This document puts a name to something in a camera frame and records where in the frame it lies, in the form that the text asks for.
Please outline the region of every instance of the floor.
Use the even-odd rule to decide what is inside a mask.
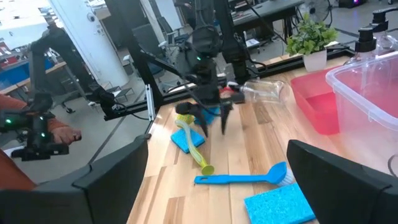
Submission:
[[[358,28],[371,22],[374,10],[387,7],[389,6],[385,0],[383,2],[369,1],[354,9],[335,8],[333,10],[332,26],[341,31],[337,41],[341,43],[350,42],[349,45],[353,47],[353,41],[356,39],[355,36]],[[388,14],[388,18],[391,19],[389,24],[390,29],[398,28],[398,21],[393,19],[397,16],[398,12],[390,12]],[[282,30],[279,21],[274,23],[274,27],[277,30]],[[398,30],[390,32],[390,35],[398,39]],[[282,47],[284,48],[282,42],[274,42],[264,46],[259,54],[257,50],[254,50],[251,55],[253,59],[262,62],[285,54]],[[217,62],[218,68],[222,72],[225,67],[222,56],[217,58]],[[162,72],[156,78],[158,77],[160,77],[163,83],[167,82],[172,85],[175,85],[178,80],[177,76],[169,72]],[[129,78],[129,83],[123,88],[132,88],[134,94],[127,97],[127,102],[120,99],[121,103],[130,104],[144,100],[145,93],[142,80],[136,74],[130,75]],[[86,165],[94,155],[98,155],[96,159],[99,159],[125,146],[133,141],[136,136],[144,133],[148,127],[148,121],[139,120],[133,116],[104,121],[102,111],[91,108],[87,103],[83,98],[69,101],[67,105],[76,110],[73,114],[67,114],[61,107],[55,108],[52,111],[59,120],[82,130],[83,139],[70,146],[69,155],[53,156],[51,160],[47,161],[21,162],[16,159],[17,165],[33,181],[44,182],[70,173]],[[147,117],[147,112],[143,111],[137,115]],[[1,147],[8,149],[18,145],[16,141],[10,141],[3,142]]]

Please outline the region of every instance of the blue scrubber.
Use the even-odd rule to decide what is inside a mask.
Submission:
[[[172,141],[185,153],[189,153],[187,137],[183,129],[171,135]],[[191,139],[194,146],[198,147],[205,142],[205,138],[191,128]]]
[[[213,112],[214,114],[219,114],[219,113],[220,113],[220,109],[219,109],[218,107],[209,108],[209,110],[210,110],[211,112]],[[213,120],[214,120],[214,115],[209,114],[209,112],[207,112],[206,110],[202,110],[202,114],[203,114],[203,116],[205,117],[205,121],[206,121],[206,124],[207,124],[207,125],[209,125],[209,124],[211,124],[211,123],[213,122]],[[195,118],[195,124],[196,124],[196,125],[199,125],[199,124],[200,124],[199,120],[197,120],[196,118]]]
[[[315,218],[298,184],[244,199],[252,224],[303,223]]]

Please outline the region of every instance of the pump bottle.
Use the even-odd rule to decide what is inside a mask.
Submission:
[[[350,58],[344,65],[363,62],[376,58],[376,38],[373,37],[371,26],[359,29],[359,39],[355,42],[355,56]]]
[[[377,56],[395,52],[398,49],[398,41],[392,36],[387,34],[389,21],[386,19],[386,13],[391,11],[397,11],[398,8],[391,7],[388,9],[376,10],[373,12],[373,36],[376,38],[376,50]]]

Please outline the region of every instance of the wooden table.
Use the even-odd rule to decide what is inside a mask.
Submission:
[[[55,70],[57,70],[57,69],[59,69],[59,68],[62,68],[62,67],[64,67],[64,66],[66,66],[66,65],[67,65],[66,62],[58,63],[58,64],[54,65],[53,67],[47,69],[47,70],[45,71],[45,73],[48,74],[48,73],[50,73],[50,72],[53,72],[53,71],[55,71]],[[25,79],[25,80],[23,80],[23,81],[17,83],[16,85],[17,85],[18,87],[23,87],[23,86],[26,86],[26,85],[29,84],[29,83],[30,83],[30,78],[27,78],[27,79]]]
[[[269,63],[285,59],[279,57]],[[347,61],[341,57],[328,61],[334,67]],[[306,75],[304,68],[274,75],[283,80]],[[183,153],[170,140],[178,127],[174,124],[175,104],[159,110],[150,129],[149,158],[141,189],[128,223],[250,223],[244,199],[274,189],[269,184],[195,185],[200,175],[191,155]],[[202,133],[197,126],[193,129]],[[284,106],[246,103],[234,105],[226,134],[221,134],[220,119],[209,129],[209,138],[199,147],[215,174],[266,174],[276,163],[286,161],[289,139],[298,139],[347,157],[338,136],[318,134],[297,107],[293,93]]]
[[[10,92],[12,92],[12,91],[14,91],[16,89],[18,89],[18,86],[17,85],[12,85],[12,86],[9,86],[9,87],[7,87],[7,88],[5,88],[3,90],[0,90],[0,94],[7,95],[8,93],[10,93]]]

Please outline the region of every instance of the red tub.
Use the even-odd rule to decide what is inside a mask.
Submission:
[[[334,68],[294,78],[291,82],[296,104],[315,130],[326,135],[339,133],[336,96],[325,78]]]

